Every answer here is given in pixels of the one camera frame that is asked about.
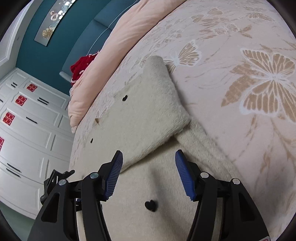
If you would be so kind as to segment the cream knit sweater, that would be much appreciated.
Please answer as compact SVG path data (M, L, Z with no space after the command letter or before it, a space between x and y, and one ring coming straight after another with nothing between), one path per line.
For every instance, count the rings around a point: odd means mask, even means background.
M163 59L152 56L94 122L72 162L79 179L122 152L114 196L102 206L112 240L186 240L197 204L185 194L175 165L177 150L217 179L239 177L182 106Z

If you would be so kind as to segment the white wardrobe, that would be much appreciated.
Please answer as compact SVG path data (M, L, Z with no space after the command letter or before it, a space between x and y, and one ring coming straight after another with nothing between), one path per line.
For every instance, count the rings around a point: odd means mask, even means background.
M19 68L1 80L1 202L32 219L44 181L69 168L69 100Z

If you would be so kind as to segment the red garment on bed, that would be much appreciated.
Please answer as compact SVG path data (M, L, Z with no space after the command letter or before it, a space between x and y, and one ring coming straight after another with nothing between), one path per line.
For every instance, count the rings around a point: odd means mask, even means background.
M72 72L71 86L73 86L76 81L81 77L85 69L90 65L90 63L95 59L98 52L95 54L89 54L87 56L82 56L75 64L70 67Z

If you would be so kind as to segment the pink butterfly bedspread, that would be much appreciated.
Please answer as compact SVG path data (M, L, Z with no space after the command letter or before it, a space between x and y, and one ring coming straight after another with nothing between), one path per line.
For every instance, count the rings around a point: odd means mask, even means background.
M295 214L295 37L267 1L183 1L159 21L79 123L70 167L94 122L152 56L163 59L182 106L238 170L278 239Z

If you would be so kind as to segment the blue upholstered headboard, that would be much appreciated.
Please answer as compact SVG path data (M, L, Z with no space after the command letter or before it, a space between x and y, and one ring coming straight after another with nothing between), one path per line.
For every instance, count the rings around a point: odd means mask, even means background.
M137 3L138 1L133 0L111 0L99 11L79 36L59 75L70 82L72 78L70 67L82 56L100 51L118 20Z

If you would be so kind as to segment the pink folded duvet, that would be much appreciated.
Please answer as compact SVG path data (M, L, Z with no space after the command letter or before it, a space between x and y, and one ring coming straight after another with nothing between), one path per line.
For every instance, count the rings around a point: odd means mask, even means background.
M139 1L116 23L111 34L70 89L68 115L76 129L112 74L133 46L183 1Z

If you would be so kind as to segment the silver floral wall art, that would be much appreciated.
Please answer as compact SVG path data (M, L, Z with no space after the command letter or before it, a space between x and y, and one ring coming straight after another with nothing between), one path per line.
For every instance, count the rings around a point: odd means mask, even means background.
M47 46L50 41L56 27L59 25L60 20L65 16L69 8L75 3L75 0L71 1L55 1L53 6L50 8L46 14L43 22L41 23L34 41Z

